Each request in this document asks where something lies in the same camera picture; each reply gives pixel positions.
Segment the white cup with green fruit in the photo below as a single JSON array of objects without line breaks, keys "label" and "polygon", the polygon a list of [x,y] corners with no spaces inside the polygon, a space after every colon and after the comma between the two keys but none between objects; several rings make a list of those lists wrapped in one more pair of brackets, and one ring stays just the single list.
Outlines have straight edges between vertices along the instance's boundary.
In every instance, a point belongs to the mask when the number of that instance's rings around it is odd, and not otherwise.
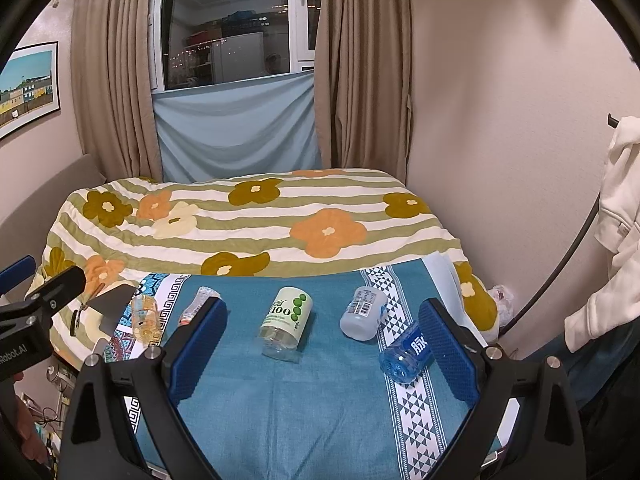
[{"label": "white cup with green fruit", "polygon": [[270,359],[298,363],[298,346],[313,306],[314,300],[308,292],[292,286],[282,287],[259,329],[262,354]]}]

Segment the clear yellowish glass cup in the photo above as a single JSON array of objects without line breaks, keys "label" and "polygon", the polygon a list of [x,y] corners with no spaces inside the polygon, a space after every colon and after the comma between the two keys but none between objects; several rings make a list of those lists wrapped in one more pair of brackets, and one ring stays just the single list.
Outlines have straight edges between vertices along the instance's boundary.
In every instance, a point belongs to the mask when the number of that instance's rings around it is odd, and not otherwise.
[{"label": "clear yellowish glass cup", "polygon": [[162,339],[162,329],[155,299],[148,295],[133,296],[130,307],[134,339],[145,347],[157,344]]}]

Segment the blue plastic cup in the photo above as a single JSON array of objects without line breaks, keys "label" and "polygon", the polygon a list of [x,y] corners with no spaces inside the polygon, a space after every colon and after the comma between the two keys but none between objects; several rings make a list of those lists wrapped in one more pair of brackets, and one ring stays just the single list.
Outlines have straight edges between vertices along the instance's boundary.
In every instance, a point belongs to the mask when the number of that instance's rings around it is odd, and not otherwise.
[{"label": "blue plastic cup", "polygon": [[382,372],[396,384],[411,384],[433,359],[418,322],[413,322],[378,357]]}]

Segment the grey padded headboard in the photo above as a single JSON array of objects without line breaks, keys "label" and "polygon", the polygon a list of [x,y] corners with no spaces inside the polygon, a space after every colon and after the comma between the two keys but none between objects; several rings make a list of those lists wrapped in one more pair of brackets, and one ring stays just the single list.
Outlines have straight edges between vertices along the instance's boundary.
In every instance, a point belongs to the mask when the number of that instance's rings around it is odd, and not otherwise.
[{"label": "grey padded headboard", "polygon": [[35,190],[1,222],[1,269],[25,256],[32,256],[39,266],[48,233],[66,198],[80,188],[94,188],[105,181],[87,154]]}]

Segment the floral striped quilt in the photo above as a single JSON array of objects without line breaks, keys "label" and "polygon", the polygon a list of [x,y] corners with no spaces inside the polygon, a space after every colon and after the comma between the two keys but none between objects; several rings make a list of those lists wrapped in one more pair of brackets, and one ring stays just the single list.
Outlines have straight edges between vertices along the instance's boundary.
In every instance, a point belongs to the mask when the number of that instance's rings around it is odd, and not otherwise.
[{"label": "floral striped quilt", "polygon": [[32,284],[70,266],[87,292],[160,273],[295,278],[446,255],[487,340],[499,313],[461,243],[421,197],[374,169],[297,170],[201,183],[125,178],[71,192]]}]

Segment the white hanging hoodie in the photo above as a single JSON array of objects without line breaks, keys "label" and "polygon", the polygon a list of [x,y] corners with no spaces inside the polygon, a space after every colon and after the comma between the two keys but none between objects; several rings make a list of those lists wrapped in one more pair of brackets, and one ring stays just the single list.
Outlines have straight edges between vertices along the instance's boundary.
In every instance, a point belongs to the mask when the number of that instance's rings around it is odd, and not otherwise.
[{"label": "white hanging hoodie", "polygon": [[594,237],[610,253],[608,282],[564,320],[571,352],[639,316],[639,119],[614,131],[601,182]]}]

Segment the framed landscape picture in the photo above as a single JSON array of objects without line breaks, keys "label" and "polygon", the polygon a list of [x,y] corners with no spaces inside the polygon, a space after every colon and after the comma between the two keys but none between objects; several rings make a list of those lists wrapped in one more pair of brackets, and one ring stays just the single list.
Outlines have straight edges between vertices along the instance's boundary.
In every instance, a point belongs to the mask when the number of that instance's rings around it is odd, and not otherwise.
[{"label": "framed landscape picture", "polygon": [[58,42],[17,48],[1,71],[0,138],[59,110]]}]

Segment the blue patterned cloth mat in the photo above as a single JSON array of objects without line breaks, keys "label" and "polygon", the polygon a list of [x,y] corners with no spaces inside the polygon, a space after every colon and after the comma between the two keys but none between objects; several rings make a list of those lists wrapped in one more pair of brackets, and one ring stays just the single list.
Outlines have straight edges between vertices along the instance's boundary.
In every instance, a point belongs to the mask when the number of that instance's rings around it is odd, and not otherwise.
[{"label": "blue patterned cloth mat", "polygon": [[[258,340],[278,291],[291,285],[314,300],[298,363],[262,354]],[[386,293],[386,312],[369,341],[346,337],[340,319],[354,291]],[[454,265],[444,256],[308,278],[151,273],[167,333],[200,287],[219,292],[228,324],[179,413],[209,463],[226,479],[421,479],[459,429],[468,406],[454,397],[436,363],[399,385],[378,365],[380,352],[438,298],[465,318]]]}]

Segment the left beige curtain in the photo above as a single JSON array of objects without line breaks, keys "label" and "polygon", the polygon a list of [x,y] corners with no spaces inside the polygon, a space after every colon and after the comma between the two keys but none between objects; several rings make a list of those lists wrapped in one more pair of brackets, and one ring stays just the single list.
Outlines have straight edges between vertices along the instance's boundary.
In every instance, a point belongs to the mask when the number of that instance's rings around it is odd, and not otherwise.
[{"label": "left beige curtain", "polygon": [[108,180],[163,177],[149,68],[150,0],[75,0],[70,43],[82,151]]}]

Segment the beige curtain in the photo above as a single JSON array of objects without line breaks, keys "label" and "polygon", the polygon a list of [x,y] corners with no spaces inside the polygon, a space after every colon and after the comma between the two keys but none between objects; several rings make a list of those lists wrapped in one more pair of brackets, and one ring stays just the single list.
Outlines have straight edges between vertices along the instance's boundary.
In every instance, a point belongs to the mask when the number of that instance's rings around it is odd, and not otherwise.
[{"label": "beige curtain", "polygon": [[82,151],[108,180],[163,177],[149,68],[150,0],[75,0],[70,43]]},{"label": "beige curtain", "polygon": [[314,119],[323,166],[407,179],[411,69],[410,0],[321,0]]}]

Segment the light blue window cloth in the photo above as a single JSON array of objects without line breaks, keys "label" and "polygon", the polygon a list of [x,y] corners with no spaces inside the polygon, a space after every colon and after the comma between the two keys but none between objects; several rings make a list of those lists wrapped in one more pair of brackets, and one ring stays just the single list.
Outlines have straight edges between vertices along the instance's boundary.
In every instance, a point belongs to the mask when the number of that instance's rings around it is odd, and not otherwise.
[{"label": "light blue window cloth", "polygon": [[311,72],[156,92],[152,101],[166,181],[322,167]]}]

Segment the right beige curtain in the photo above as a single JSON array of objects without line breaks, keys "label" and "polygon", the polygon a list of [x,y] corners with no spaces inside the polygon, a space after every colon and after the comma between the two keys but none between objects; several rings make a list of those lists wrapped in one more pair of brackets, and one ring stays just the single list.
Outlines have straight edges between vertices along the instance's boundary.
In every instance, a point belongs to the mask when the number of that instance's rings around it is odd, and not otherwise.
[{"label": "right beige curtain", "polygon": [[410,0],[321,0],[314,119],[323,166],[407,179],[411,69]]}]

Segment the window with white frame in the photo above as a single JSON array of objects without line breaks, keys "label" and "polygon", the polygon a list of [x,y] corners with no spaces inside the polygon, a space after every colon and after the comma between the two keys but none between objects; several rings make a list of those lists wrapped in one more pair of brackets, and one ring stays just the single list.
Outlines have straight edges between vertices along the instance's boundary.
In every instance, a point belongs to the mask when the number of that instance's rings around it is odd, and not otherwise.
[{"label": "window with white frame", "polygon": [[150,0],[155,91],[312,70],[321,0]]}]

